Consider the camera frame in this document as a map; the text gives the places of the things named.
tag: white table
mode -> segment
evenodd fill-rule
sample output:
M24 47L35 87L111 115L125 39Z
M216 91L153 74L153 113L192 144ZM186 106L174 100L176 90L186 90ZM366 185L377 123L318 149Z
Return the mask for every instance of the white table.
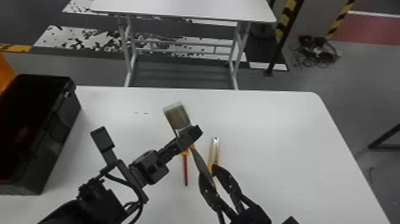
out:
M125 87L131 83L136 61L137 51L153 52L186 52L168 49L153 49L153 43L184 44L213 46L213 52L193 52L199 54L228 55L228 66L232 85L239 89L236 76L239 70L240 59L244 52L251 23L274 23L275 15L270 9L266 0L94 0L90 7L96 13L107 13L117 16L118 30L121 34L121 41L124 50L124 58L127 67ZM137 40L132 27L132 15L153 15L160 17L180 17L207 20L235 21L237 26L233 36L232 45L205 42L176 42L176 41L150 41ZM127 27L124 28L121 16L125 16ZM127 40L130 39L132 53L129 52ZM151 49L137 48L135 42L151 43ZM236 44L238 45L237 57L233 63L233 54ZM229 47L229 53L216 52L217 47Z
M1 196L1 223L37 222L74 198L78 187L105 166L89 136L102 125L127 164L162 147L173 138L162 109L176 101L204 131L196 143L202 156L207 158L211 138L220 137L221 165L274 224L290 215L301 224L389 223L316 94L79 86L77 95L82 111L44 194ZM199 193L192 159L188 187L182 159L174 158L168 167L164 179L145 187L149 202L138 223L218 223ZM106 183L122 202L135 199L132 190Z

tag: gray floor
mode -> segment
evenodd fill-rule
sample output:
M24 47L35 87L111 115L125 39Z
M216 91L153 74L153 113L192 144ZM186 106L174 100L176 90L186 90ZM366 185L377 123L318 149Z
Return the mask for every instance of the gray floor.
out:
M392 223L400 223L400 153L363 153L366 146L400 122L400 46L333 42L343 57L327 69L275 72L241 70L241 89L312 91L322 97L334 121ZM285 48L288 61L292 56ZM71 76L78 85L122 86L123 61L96 58L5 53L17 73ZM137 86L162 88L230 88L218 67L139 63Z

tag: hazard stripe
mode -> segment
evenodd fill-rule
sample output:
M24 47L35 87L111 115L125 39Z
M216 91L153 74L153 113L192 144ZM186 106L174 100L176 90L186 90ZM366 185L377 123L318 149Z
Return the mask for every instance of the hazard stripe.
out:
M342 24L343 19L346 17L347 13L351 10L354 5L355 0L349 0L346 5L340 11L338 17L336 18L335 22L330 26L330 29L325 36L325 39L329 40L333 37L335 32L338 30L339 26Z
M289 24L290 18L295 10L297 1L296 0L288 0L286 6L280 16L278 21L278 25L276 26L275 34L276 36L282 36L283 32L286 30L286 26Z
M11 43L0 43L0 51L8 52L29 52L32 46L30 45L16 45Z

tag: black cable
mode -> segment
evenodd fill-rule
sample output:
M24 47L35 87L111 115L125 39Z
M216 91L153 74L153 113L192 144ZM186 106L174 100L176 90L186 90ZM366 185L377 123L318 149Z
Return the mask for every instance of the black cable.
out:
M113 175L111 175L111 174L109 174L109 173L107 173L107 174L104 175L104 176L105 176L107 179L111 180L111 181L120 183L120 184L122 184L122 185L124 185L124 186L127 186L127 187L129 187L129 188L133 188L133 186L132 186L128 181L125 181L125 180L122 179L122 178L118 178L118 177L113 176Z
M336 49L332 46L332 44L328 43L325 41L325 43L332 51L331 53L328 49L322 48L322 53L325 55L331 55L332 59L328 60L323 57L318 57L316 53L312 52L309 48L306 46L302 46L299 43L295 43L292 45L289 45L289 49L293 52L293 56L291 59L291 62L294 67L320 67L323 69L326 69L329 67L329 65L333 64L336 62L336 60L339 58L338 52Z
M139 205L139 210L137 211L136 216L129 222L129 224L134 224L138 221L138 219L140 218L140 216L142 215L143 212L143 204L141 203Z
M107 174L104 175L104 176L105 176L107 179L111 180L111 181L120 183L120 184L122 184L122 185L124 185L124 186L127 186L127 187L133 189L133 186L132 186L128 181L125 181L125 180L122 179L122 178L118 178L118 177L113 176L113 175L111 175L111 174L109 174L109 173L107 173ZM128 206L135 206L135 205L137 205L137 204L139 205L139 209L138 209L138 211L137 211L136 216L129 222L129 224L134 224L134 223L136 223L136 222L138 221L138 219L140 218L140 216L142 215L142 212L143 212L143 203L141 203L140 201L131 201L131 202L128 202L128 203L126 203L126 204L124 205L124 209L126 209L126 207L128 207Z

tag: black plastic case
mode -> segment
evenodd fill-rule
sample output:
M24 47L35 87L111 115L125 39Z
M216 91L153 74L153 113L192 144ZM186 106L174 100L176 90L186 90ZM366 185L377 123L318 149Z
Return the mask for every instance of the black plastic case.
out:
M0 194L41 194L80 104L70 77L21 74L0 95Z

